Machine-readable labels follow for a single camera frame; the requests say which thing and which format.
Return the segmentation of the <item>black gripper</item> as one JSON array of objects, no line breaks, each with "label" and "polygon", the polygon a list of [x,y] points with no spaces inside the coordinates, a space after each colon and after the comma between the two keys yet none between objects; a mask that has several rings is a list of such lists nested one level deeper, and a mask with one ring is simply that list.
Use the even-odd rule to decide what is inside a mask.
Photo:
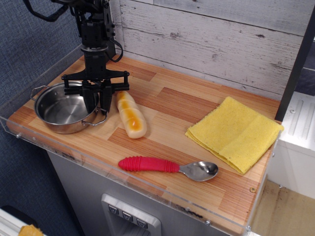
[{"label": "black gripper", "polygon": [[84,53],[85,69],[74,74],[62,76],[66,95],[83,96],[88,113],[97,106],[99,92],[100,107],[107,113],[110,111],[112,94],[117,91],[129,90],[127,71],[114,71],[106,68],[110,59],[108,48],[81,48]]}]

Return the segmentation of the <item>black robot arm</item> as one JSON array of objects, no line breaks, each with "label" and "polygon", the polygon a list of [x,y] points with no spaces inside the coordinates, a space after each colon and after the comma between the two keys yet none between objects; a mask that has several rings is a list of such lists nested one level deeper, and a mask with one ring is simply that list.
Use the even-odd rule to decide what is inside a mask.
[{"label": "black robot arm", "polygon": [[118,62],[109,54],[109,47],[117,45],[114,39],[114,24],[111,19],[110,5],[107,0],[60,0],[71,9],[75,16],[79,36],[82,39],[81,51],[84,53],[85,69],[74,74],[62,76],[66,95],[78,94],[83,97],[90,112],[98,95],[103,114],[110,111],[112,95],[117,91],[128,90],[127,71],[113,71],[106,68],[111,60]]}]

